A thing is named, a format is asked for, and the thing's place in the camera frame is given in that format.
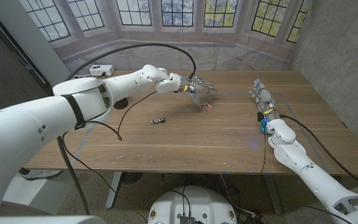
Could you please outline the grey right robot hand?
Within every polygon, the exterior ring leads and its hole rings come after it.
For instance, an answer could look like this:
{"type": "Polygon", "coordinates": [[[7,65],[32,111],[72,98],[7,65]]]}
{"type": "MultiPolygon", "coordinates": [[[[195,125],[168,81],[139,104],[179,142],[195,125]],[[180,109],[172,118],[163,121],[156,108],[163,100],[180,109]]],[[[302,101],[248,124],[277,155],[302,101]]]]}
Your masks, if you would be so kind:
{"type": "Polygon", "coordinates": [[[261,82],[259,78],[254,81],[254,89],[249,91],[249,93],[257,103],[257,108],[259,110],[257,115],[258,121],[262,121],[264,119],[267,123],[269,123],[270,121],[280,117],[277,112],[275,98],[271,92],[266,89],[264,83],[261,82]]]}

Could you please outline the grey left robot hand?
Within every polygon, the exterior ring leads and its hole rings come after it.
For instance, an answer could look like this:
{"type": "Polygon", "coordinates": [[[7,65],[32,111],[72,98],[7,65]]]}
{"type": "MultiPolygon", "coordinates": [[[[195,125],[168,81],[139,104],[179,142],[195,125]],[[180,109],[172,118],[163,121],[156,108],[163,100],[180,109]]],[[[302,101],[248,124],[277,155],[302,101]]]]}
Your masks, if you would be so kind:
{"type": "Polygon", "coordinates": [[[194,76],[193,78],[180,76],[179,92],[188,91],[193,102],[197,106],[201,106],[198,93],[205,93],[211,98],[210,91],[218,91],[214,84],[207,82],[206,80],[194,76]]]}

